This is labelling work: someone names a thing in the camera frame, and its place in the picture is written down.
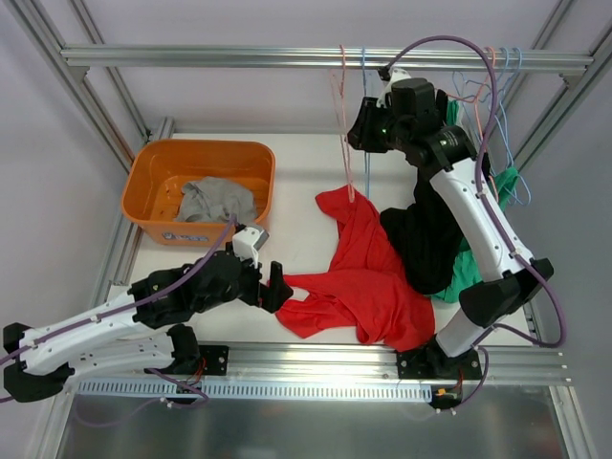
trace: black garment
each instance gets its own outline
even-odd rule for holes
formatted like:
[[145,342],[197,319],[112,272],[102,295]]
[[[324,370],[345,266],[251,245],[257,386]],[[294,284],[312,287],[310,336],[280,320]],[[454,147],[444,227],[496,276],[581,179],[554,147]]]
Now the black garment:
[[[485,155],[485,177],[491,164]],[[450,285],[455,257],[463,240],[450,209],[421,174],[414,187],[415,203],[406,210],[388,208],[381,225],[404,262],[405,278],[414,290],[434,295]]]

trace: orange bin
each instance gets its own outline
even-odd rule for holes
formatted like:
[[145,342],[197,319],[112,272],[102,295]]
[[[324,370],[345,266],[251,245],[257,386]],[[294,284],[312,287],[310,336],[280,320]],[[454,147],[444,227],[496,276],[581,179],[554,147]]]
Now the orange bin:
[[211,176],[248,188],[257,207],[255,223],[265,228],[272,203],[274,169],[273,152],[258,142],[152,142],[142,149],[132,166],[121,200],[123,214],[160,244],[210,246],[225,224],[174,221],[183,200],[183,185]]

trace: red cloth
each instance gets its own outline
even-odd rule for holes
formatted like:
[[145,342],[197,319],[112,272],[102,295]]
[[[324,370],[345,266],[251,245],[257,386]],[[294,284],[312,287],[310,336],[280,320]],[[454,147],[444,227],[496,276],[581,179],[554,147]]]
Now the red cloth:
[[357,191],[349,203],[346,186],[319,194],[317,204],[338,221],[336,254],[328,273],[285,275],[289,285],[310,294],[286,301],[278,320],[302,338],[356,326],[363,344],[383,340],[405,351],[428,341],[435,328],[431,301],[406,282],[374,206]]

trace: gray cloth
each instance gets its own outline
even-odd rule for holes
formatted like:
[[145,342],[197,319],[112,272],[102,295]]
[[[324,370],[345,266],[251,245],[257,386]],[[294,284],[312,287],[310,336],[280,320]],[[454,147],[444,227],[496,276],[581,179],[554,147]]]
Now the gray cloth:
[[231,180],[217,177],[187,182],[175,222],[225,223],[236,214],[238,222],[250,223],[257,216],[252,192]]

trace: hanging rod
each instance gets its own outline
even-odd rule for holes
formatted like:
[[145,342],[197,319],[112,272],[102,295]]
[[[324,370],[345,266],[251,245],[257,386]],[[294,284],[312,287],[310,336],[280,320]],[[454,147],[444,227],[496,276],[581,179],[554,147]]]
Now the hanging rod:
[[[367,48],[365,67],[376,69],[400,50]],[[346,66],[361,68],[361,48],[347,48]],[[275,48],[199,45],[66,45],[61,51],[70,66],[89,67],[225,67],[333,69],[342,65],[338,48]],[[519,53],[508,51],[508,70],[516,69]],[[496,69],[506,66],[504,51],[497,50]],[[587,53],[522,52],[521,71],[581,75],[593,62]],[[480,57],[471,51],[414,50],[399,64],[410,70],[483,72]]]

